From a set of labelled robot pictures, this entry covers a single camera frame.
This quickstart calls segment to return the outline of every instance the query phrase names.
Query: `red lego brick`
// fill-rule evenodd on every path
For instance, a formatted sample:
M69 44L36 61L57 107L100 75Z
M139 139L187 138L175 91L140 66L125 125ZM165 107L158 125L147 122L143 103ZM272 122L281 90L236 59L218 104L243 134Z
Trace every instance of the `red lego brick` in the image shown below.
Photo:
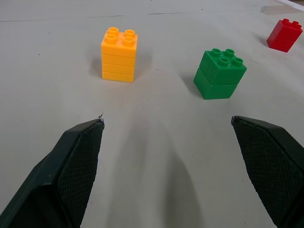
M297 21L291 23L288 19L279 20L267 39L268 46L279 51L288 52L303 32L301 27Z
M293 46L294 42L280 39L276 37L275 33L272 32L267 40L268 46L272 49L276 49L283 52L288 52Z
M273 32L280 39L295 42L303 32L301 27L297 21L291 23L288 19L284 19L278 21Z

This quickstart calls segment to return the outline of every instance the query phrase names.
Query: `toy block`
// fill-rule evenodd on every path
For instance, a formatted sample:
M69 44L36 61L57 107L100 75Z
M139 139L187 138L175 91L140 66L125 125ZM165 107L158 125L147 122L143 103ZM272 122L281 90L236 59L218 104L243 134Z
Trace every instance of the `toy block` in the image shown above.
M199 67L210 84L237 85L240 82L247 67L234 53L231 49L205 51Z
M205 100L230 98L237 85L212 85L204 73L198 68L194 84Z
M282 40L296 42L303 30L299 22L290 22L288 19L279 20L273 32L276 37Z
M103 79L120 82L133 82L134 76L103 71Z
M126 67L135 67L135 58L127 58L121 56L101 55L102 63L121 65Z
M103 63L102 64L102 71L109 72L109 73L133 75L134 74L134 67Z
M138 36L133 30L119 32L117 28L111 27L104 35L101 43L103 55L136 58Z
M280 39L276 37L274 32L272 32L269 38L267 39L267 44L272 49L288 52L290 48L293 46L294 42Z

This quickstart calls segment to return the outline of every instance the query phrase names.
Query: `stacked blocks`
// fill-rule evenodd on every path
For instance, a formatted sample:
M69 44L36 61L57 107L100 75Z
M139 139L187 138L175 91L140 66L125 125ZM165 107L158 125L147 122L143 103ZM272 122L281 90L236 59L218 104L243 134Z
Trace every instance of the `stacked blocks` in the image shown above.
M110 27L101 43L102 78L133 82L138 36L133 30Z
M243 60L227 49L205 51L194 78L204 99L230 98L247 68Z
M303 32L301 27L297 21L291 23L288 19L279 20L267 39L268 46L279 51L288 52Z

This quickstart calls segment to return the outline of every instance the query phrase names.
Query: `green lego brick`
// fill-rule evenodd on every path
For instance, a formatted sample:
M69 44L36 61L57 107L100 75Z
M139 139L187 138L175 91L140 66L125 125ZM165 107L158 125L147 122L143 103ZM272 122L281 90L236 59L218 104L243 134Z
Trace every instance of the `green lego brick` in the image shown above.
M194 84L205 100L230 98L237 85L211 85L204 73L198 68Z
M220 51L216 48L205 51L199 67L212 85L236 85L247 70L243 60L236 57L233 50Z

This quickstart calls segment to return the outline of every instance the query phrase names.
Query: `gray floor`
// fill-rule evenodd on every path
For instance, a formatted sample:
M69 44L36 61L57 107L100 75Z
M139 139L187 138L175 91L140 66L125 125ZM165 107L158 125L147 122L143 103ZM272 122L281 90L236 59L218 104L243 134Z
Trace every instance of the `gray floor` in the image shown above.
M274 227L230 119L281 125L304 145L304 36L288 54L265 42L283 18L304 23L271 0L2 0L0 211L64 130L104 113L83 228ZM132 84L101 79L111 26L139 34ZM212 48L248 67L227 100L192 82Z

